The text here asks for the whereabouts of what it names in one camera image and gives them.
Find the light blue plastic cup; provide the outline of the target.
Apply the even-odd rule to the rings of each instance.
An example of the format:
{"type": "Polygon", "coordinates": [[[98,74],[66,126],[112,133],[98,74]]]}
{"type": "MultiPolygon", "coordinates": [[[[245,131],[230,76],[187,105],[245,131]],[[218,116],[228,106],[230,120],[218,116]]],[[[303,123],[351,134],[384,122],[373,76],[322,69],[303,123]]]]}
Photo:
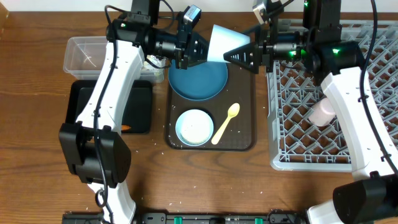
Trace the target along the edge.
{"type": "Polygon", "coordinates": [[[227,63],[224,59],[224,53],[248,43],[250,43],[248,35],[214,25],[209,43],[207,61],[227,63]]]}

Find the green snack wrapper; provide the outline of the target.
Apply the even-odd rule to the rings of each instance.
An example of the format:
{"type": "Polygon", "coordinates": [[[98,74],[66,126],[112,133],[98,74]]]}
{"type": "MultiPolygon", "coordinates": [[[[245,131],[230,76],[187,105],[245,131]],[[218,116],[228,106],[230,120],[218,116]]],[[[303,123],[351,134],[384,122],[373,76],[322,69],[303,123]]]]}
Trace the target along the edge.
{"type": "Polygon", "coordinates": [[[145,70],[160,70],[164,68],[164,61],[153,55],[148,55],[144,62],[145,70]]]}

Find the pink plastic cup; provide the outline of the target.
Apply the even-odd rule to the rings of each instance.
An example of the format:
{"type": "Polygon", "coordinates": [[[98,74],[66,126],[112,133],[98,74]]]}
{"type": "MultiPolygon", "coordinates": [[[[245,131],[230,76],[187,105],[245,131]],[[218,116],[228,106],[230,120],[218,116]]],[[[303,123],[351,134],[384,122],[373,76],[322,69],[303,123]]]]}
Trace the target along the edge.
{"type": "Polygon", "coordinates": [[[336,113],[328,98],[320,100],[312,106],[313,113],[308,117],[308,120],[319,127],[328,125],[336,113]]]}

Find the orange carrot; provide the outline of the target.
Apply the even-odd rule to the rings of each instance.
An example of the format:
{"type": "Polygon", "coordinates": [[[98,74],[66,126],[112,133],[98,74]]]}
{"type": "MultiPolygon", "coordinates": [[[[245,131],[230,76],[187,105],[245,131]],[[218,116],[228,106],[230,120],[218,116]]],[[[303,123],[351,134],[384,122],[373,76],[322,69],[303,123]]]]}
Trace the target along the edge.
{"type": "Polygon", "coordinates": [[[128,125],[122,125],[122,128],[121,128],[122,131],[128,131],[130,129],[131,129],[131,127],[128,125]]]}

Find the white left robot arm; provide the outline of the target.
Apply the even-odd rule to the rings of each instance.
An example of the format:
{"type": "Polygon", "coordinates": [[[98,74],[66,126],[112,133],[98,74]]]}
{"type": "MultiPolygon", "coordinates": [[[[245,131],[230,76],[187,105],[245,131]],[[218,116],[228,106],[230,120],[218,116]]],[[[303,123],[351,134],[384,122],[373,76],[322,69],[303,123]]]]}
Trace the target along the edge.
{"type": "Polygon", "coordinates": [[[123,114],[131,88],[149,56],[167,58],[177,69],[206,62],[208,42],[193,29],[201,9],[188,6],[172,14],[177,32],[157,28],[158,1],[133,1],[129,11],[109,19],[106,55],[101,73],[83,111],[73,123],[63,123],[60,145],[71,174],[95,193],[102,213],[65,214],[64,223],[131,223],[136,204],[126,177],[131,151],[121,137],[123,114]]]}

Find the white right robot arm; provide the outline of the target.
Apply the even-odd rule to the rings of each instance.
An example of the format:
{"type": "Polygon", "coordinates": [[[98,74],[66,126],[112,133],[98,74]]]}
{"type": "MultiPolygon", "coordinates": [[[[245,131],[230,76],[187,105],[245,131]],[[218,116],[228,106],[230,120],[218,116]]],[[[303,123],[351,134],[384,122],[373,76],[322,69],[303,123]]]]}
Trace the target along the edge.
{"type": "Polygon", "coordinates": [[[276,60],[303,60],[330,101],[349,150],[354,181],[337,187],[333,198],[307,210],[308,223],[371,223],[397,216],[397,149],[371,92],[370,53],[341,39],[340,0],[308,0],[304,33],[282,33],[277,22],[285,4],[257,0],[254,42],[227,51],[226,61],[257,72],[276,60]]]}

